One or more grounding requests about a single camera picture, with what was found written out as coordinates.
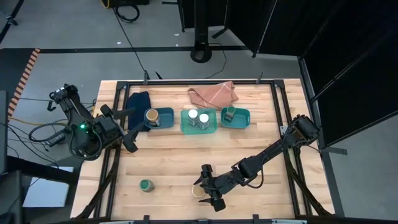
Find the black metal frame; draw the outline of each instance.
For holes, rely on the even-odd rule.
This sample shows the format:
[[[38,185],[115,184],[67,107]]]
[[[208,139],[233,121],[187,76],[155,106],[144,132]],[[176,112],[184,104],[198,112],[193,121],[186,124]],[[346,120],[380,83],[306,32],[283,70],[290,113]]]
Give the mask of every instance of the black metal frame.
[[[225,82],[225,80],[148,80],[147,84],[148,85],[214,85],[214,84],[219,84],[221,82]],[[234,84],[236,85],[244,85],[244,84],[258,84],[258,85],[270,85],[271,87],[271,93],[272,93],[272,98],[274,101],[274,107],[275,107],[275,113],[276,113],[276,117],[277,117],[277,123],[278,126],[281,127],[283,126],[283,122],[282,122],[282,113],[280,112],[280,106],[279,106],[279,100],[278,100],[278,96],[277,96],[277,88],[280,88],[280,92],[282,93],[282,102],[284,105],[284,109],[285,109],[285,113],[286,113],[286,117],[287,117],[287,121],[290,124],[290,122],[292,121],[291,115],[290,115],[290,108],[289,108],[289,103],[287,101],[287,94],[286,94],[286,90],[285,90],[285,85],[284,85],[284,81],[283,80],[256,80],[256,79],[250,79],[250,80],[234,80]],[[121,94],[121,90],[125,89],[124,91],[124,100],[123,100],[123,109],[125,109],[126,107],[126,102],[129,96],[129,92],[130,92],[130,88],[132,86],[136,86],[136,85],[143,85],[143,82],[140,81],[133,81],[133,82],[126,82],[126,81],[119,81],[116,85],[116,93],[114,96],[114,103],[113,103],[113,109],[116,110],[118,108],[118,104],[119,104],[119,97]],[[122,119],[120,121],[121,126],[124,126],[125,123],[125,119]],[[114,163],[116,162],[117,164],[119,163],[119,159],[120,159],[120,150],[121,148],[118,147],[116,149],[116,154],[114,156]],[[103,165],[102,165],[102,170],[101,170],[101,176],[100,176],[100,180],[99,180],[99,189],[100,188],[106,188],[107,185],[104,185],[104,183],[106,182],[106,172],[107,172],[107,167],[109,164],[109,156],[110,156],[110,149],[106,149],[105,151],[105,155],[104,155],[104,160],[103,160]],[[295,149],[294,150],[294,156],[295,156],[295,162],[296,162],[296,169],[298,172],[299,177],[301,178],[301,180],[305,183],[305,179],[304,179],[304,173],[303,173],[303,169],[302,169],[302,163],[301,163],[301,159],[300,159],[300,153],[299,153],[299,149]],[[285,152],[284,153],[284,159],[285,159],[285,166],[286,166],[286,170],[287,168],[287,161],[290,159],[289,157],[289,153]],[[111,187],[109,190],[109,198],[108,198],[108,204],[106,207],[106,218],[111,218],[111,214],[112,214],[112,208],[113,208],[113,200],[114,200],[114,192],[115,192],[115,185],[116,185],[116,177],[117,177],[117,171],[118,168],[116,168],[116,171],[113,170],[113,172],[115,172],[113,175],[114,177],[111,180]],[[288,180],[289,180],[289,190],[290,190],[290,195],[291,195],[291,199],[292,199],[292,204],[293,204],[293,208],[294,208],[294,214],[295,216],[299,216],[300,215],[300,208],[299,208],[299,202],[297,200],[297,192],[295,189],[295,185],[294,185],[294,180],[291,176],[288,175]],[[305,202],[305,210],[306,210],[306,214],[307,215],[311,215],[311,206],[308,202],[308,199],[306,198],[306,196],[303,195],[304,198],[304,202]],[[101,198],[99,198],[97,205],[95,207],[95,212],[94,212],[94,218],[98,218],[100,215],[100,210],[101,210]],[[256,220],[258,221],[258,223],[270,223],[271,220],[270,219],[258,219],[258,217],[256,218]],[[195,222],[195,220],[170,220],[170,222],[173,223],[178,223],[178,222]],[[212,220],[212,223],[252,223],[253,220]]]

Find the teal tray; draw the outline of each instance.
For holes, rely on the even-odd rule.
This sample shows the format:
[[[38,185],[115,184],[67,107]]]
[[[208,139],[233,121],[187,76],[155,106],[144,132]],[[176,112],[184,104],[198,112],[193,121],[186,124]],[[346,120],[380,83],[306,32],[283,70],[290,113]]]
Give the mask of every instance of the teal tray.
[[[159,113],[160,126],[153,126],[147,120],[147,111],[155,109]],[[151,129],[171,128],[174,125],[174,110],[172,108],[149,108],[144,113],[145,126]]]
[[[243,108],[235,108],[234,118],[231,122],[224,119],[227,108],[221,110],[221,125],[226,128],[244,129],[250,125],[250,111]]]
[[[209,116],[209,127],[202,130],[199,125],[192,126],[189,123],[188,118],[189,110],[181,111],[181,130],[184,134],[211,134],[217,130],[217,115],[216,109],[197,109],[198,117],[201,114],[207,114]]]

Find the floor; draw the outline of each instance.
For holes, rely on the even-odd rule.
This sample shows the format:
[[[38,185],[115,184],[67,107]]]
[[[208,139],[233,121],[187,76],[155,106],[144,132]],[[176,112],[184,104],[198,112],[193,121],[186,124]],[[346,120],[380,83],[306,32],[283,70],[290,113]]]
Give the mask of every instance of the floor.
[[[0,1],[0,9],[10,14],[17,0]],[[176,5],[161,5],[152,0],[148,6],[140,6],[141,16],[133,24],[123,24],[126,34],[135,47],[192,46],[193,31],[181,32]],[[112,12],[104,9],[98,0],[54,1],[29,0],[22,5],[17,17],[19,26],[11,26],[0,48],[118,48],[129,47],[128,42]],[[214,34],[220,27],[210,29]],[[222,45],[243,45],[230,31],[210,42]],[[204,78],[222,69],[224,55],[214,51],[208,63],[193,62],[190,52],[139,52],[139,58],[151,78],[155,71],[163,78]],[[259,55],[251,58],[248,50],[225,51],[227,62],[223,72],[214,78],[300,78],[295,57]],[[64,83],[79,88],[83,102],[96,98],[101,80],[142,79],[143,72],[136,56],[124,53],[70,53],[40,54],[29,77],[22,97],[48,99],[51,91]],[[47,111],[47,102],[21,100],[13,117],[35,123],[48,123],[63,119],[58,108]],[[333,168],[347,217],[398,219],[395,189],[398,181],[392,176],[396,170],[396,138],[392,130],[398,123],[392,118],[384,123],[339,142],[336,147],[346,148],[348,156],[331,155]],[[32,126],[11,121],[10,124],[30,131]],[[37,137],[48,136],[52,128],[40,130]],[[9,141],[20,157],[41,164],[49,161],[38,158],[19,142]],[[76,161],[63,145],[45,152],[56,161]],[[52,218],[69,216],[70,208],[60,209],[57,216],[30,216],[32,223],[54,221]]]

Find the black mat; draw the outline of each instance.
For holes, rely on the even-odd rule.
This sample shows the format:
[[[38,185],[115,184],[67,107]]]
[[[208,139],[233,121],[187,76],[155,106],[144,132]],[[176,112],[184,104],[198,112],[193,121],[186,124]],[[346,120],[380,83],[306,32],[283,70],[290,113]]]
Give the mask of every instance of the black mat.
[[[34,49],[0,49],[0,90],[11,97]]]

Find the can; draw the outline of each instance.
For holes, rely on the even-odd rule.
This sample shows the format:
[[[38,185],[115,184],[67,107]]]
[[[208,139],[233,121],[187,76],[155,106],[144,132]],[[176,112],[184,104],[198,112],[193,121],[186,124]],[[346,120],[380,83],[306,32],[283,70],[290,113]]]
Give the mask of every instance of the can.
[[[199,116],[199,127],[204,130],[209,126],[209,116],[207,114],[201,114]]]
[[[149,124],[151,124],[152,126],[156,126],[156,127],[160,126],[160,118],[159,118],[159,113],[157,112],[157,110],[155,110],[155,109],[148,110],[146,117],[147,117]]]
[[[144,192],[151,192],[155,189],[155,185],[150,180],[142,180],[139,182],[139,188]]]
[[[195,126],[198,122],[198,111],[197,110],[188,111],[188,119],[189,119],[189,123],[192,126]]]
[[[227,107],[226,113],[224,115],[224,119],[229,122],[232,122],[232,119],[234,118],[234,115],[235,115],[235,111],[236,111],[236,109],[234,106]]]

